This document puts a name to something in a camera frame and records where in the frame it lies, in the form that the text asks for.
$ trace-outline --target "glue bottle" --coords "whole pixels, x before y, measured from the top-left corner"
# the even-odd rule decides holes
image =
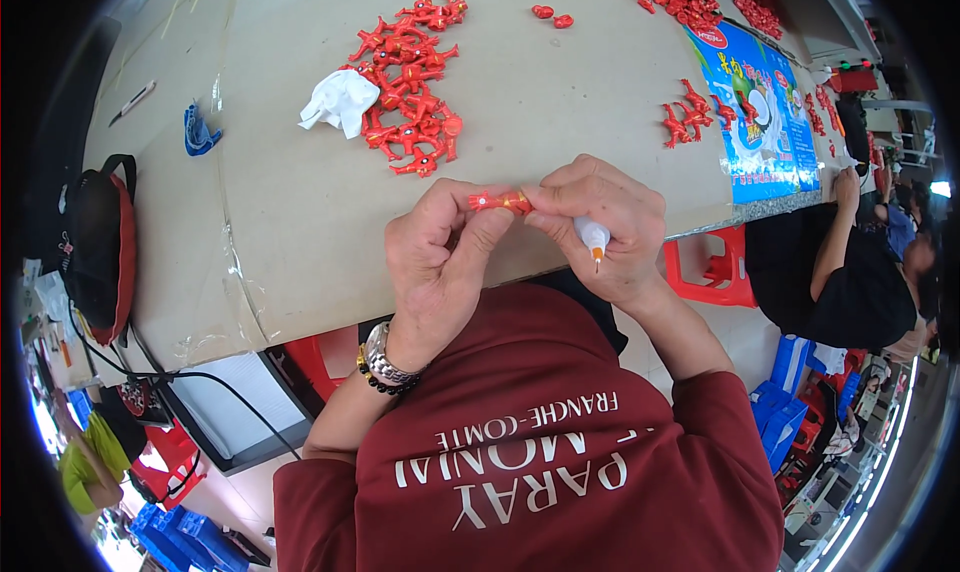
[[[607,252],[607,244],[610,242],[610,230],[603,224],[590,219],[589,216],[578,216],[573,218],[573,229],[577,231],[577,236],[590,250],[593,260],[597,265],[597,271],[600,270],[600,262]]]

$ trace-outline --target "blue cloth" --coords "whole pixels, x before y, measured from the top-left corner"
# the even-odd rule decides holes
[[[900,261],[904,260],[906,245],[917,238],[913,230],[913,222],[901,208],[896,205],[887,206],[887,244],[890,250],[896,253]]]
[[[183,112],[183,143],[186,146],[186,154],[191,157],[203,155],[220,140],[223,132],[218,128],[211,136],[204,122],[204,116],[201,115],[197,103],[194,102],[186,111]]]

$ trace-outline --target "beaded bracelet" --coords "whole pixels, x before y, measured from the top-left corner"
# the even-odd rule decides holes
[[[360,373],[366,378],[367,384],[373,386],[379,392],[385,392],[388,395],[400,395],[407,390],[410,390],[420,382],[420,375],[415,374],[410,380],[403,383],[402,385],[387,385],[383,382],[380,382],[377,376],[371,372],[370,367],[367,365],[367,360],[364,357],[364,345],[360,345],[360,352],[357,355],[357,368],[360,370]]]

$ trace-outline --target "right hand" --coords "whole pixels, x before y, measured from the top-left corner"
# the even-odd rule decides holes
[[[648,280],[659,277],[655,261],[666,232],[660,193],[585,154],[547,175],[539,187],[522,191],[534,206],[525,223],[557,242],[593,294],[615,305],[628,303],[642,295]],[[599,270],[573,229],[576,216],[590,216],[609,230]]]
[[[833,193],[837,197],[840,211],[855,214],[860,205],[860,179],[853,168],[846,168],[837,174],[833,182]]]

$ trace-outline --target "black bag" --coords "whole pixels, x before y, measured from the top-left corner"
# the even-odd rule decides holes
[[[126,186],[114,173],[121,164]],[[126,346],[137,273],[136,191],[134,158],[111,155],[102,170],[81,174],[64,196],[60,275],[67,294],[102,345],[120,338]]]

